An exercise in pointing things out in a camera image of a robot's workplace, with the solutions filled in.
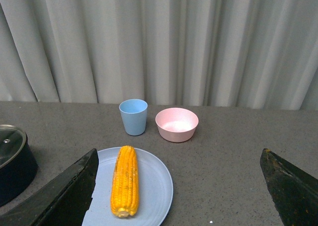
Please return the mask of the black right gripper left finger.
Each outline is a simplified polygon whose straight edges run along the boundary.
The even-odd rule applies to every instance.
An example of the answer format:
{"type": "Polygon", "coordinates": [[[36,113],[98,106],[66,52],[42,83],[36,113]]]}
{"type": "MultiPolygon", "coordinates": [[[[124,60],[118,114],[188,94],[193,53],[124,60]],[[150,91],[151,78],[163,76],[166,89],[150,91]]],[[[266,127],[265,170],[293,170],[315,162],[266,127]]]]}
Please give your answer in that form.
{"type": "Polygon", "coordinates": [[[0,217],[2,226],[80,226],[92,202],[99,159],[96,149],[34,195],[0,217]]]}

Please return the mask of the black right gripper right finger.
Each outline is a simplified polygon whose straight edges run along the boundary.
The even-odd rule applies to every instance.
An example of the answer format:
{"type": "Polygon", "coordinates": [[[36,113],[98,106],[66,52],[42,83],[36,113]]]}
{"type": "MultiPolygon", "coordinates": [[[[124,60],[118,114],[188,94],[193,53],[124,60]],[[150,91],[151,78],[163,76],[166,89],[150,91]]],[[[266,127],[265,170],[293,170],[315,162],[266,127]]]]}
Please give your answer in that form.
{"type": "Polygon", "coordinates": [[[318,180],[269,149],[260,166],[267,189],[285,226],[318,224],[318,180]]]}

